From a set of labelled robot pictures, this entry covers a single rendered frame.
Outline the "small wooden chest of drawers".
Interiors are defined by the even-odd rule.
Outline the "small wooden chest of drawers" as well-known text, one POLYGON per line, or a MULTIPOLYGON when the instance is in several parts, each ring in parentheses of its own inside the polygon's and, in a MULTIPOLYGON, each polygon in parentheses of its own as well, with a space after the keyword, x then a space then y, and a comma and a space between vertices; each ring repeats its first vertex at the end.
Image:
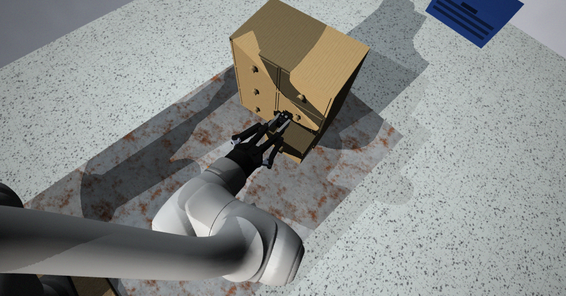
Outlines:
MULTIPOLYGON (((278 67, 276 112, 279 105, 281 69, 319 90, 331 99, 315 135, 313 150, 341 110, 342 104, 370 47, 314 19, 280 0, 269 0, 230 37, 239 98, 242 97, 232 41, 278 67)), ((238 68, 240 69, 240 68, 238 68)), ((240 69, 241 70, 241 69, 240 69)))

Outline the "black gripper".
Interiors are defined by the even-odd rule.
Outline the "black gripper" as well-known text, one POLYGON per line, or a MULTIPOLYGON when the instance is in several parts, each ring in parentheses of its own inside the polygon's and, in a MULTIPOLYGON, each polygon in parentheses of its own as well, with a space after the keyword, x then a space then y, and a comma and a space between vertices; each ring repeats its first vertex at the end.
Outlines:
POLYGON ((271 169, 274 162, 274 157, 279 151, 284 140, 281 135, 284 134, 285 130, 289 127, 291 120, 288 119, 274 135, 267 139, 266 142, 264 142, 260 146, 256 146, 256 144, 260 141, 263 135, 265 135, 265 133, 268 132, 277 123, 279 114, 280 113, 278 113, 269 122, 264 123, 264 125, 257 123, 240 134, 232 135, 231 144, 234 145, 234 149, 225 157, 232 159, 233 161, 238 163, 239 166, 243 169, 243 172, 246 174, 246 178, 248 178, 254 170, 261 166, 266 166, 268 169, 271 169), (249 142, 241 143, 254 134, 256 135, 252 139, 250 139, 249 142), (277 143, 270 153, 270 156, 263 160, 263 153, 275 142, 277 143))

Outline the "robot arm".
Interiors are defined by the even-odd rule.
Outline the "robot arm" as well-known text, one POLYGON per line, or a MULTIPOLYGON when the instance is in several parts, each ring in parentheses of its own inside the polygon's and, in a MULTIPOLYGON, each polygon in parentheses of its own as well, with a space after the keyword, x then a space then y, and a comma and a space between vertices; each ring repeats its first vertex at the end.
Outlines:
POLYGON ((79 296, 71 276, 285 286, 305 247, 285 222, 235 198, 246 180, 218 158, 167 200, 153 230, 27 209, 0 182, 0 296, 79 296))

